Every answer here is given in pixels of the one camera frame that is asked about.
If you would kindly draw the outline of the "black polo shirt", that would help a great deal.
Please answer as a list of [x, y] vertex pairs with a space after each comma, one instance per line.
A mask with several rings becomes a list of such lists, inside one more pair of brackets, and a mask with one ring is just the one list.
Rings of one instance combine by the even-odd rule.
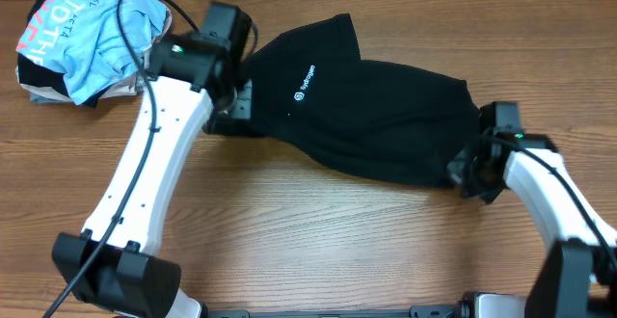
[[466, 81], [362, 59], [347, 13], [280, 34], [242, 73], [249, 119], [216, 119], [207, 133], [272, 137], [339, 172], [446, 187], [447, 164], [479, 133]]

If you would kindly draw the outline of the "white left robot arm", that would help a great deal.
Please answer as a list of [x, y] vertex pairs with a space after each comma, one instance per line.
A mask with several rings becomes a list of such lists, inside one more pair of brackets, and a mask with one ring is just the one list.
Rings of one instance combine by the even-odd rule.
[[211, 117], [236, 104], [248, 38], [206, 31], [156, 43], [135, 126], [104, 197], [80, 234], [52, 249], [67, 286], [46, 310], [73, 296], [122, 317], [205, 317], [180, 287], [181, 268], [158, 257], [167, 211], [187, 155]]

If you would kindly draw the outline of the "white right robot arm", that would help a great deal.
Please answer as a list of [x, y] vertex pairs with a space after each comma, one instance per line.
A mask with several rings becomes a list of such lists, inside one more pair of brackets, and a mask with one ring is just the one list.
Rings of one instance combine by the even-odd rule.
[[523, 202], [548, 255], [526, 297], [468, 293], [455, 317], [613, 317], [616, 230], [569, 176], [545, 135], [489, 132], [447, 166], [463, 197], [487, 203], [505, 189]]

